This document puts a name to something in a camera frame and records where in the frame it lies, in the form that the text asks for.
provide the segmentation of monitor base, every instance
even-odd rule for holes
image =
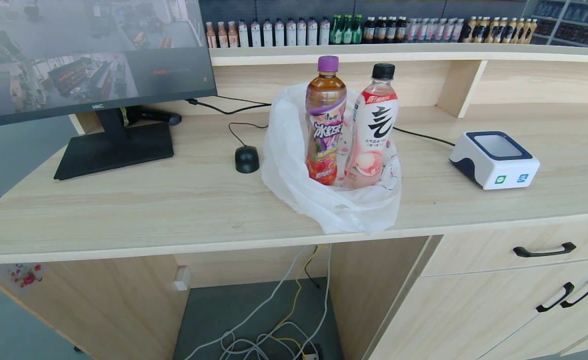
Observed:
[[[108,131],[70,139],[54,179],[67,180],[174,155],[168,123],[153,123],[123,130],[127,134],[125,141],[114,141]]]

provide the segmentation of computer mouse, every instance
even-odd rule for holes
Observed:
[[[258,170],[258,151],[255,146],[240,146],[234,155],[236,171],[243,174],[250,174]]]

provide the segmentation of monitor screen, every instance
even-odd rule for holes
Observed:
[[[0,0],[0,125],[212,95],[198,0]]]

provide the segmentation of green glass bottle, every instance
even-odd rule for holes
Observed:
[[[342,43],[352,43],[352,16],[351,14],[345,15],[345,21],[342,27]]]
[[[335,14],[332,21],[332,29],[330,30],[330,44],[340,44],[343,40],[343,32],[341,30],[341,16]]]
[[[351,27],[351,43],[352,44],[360,44],[361,37],[363,36],[363,16],[362,14],[356,15],[354,18],[354,25]]]

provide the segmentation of white plastic bag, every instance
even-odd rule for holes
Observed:
[[[312,180],[305,164],[309,136],[305,110],[307,86],[305,83],[285,88],[271,105],[263,145],[263,182],[297,213],[317,221],[326,234],[372,234],[387,229],[397,221],[401,201],[401,164],[394,141],[387,142],[383,173],[376,185],[360,189],[343,187],[352,141],[351,117],[359,95],[348,89],[339,137],[337,180],[333,186]]]

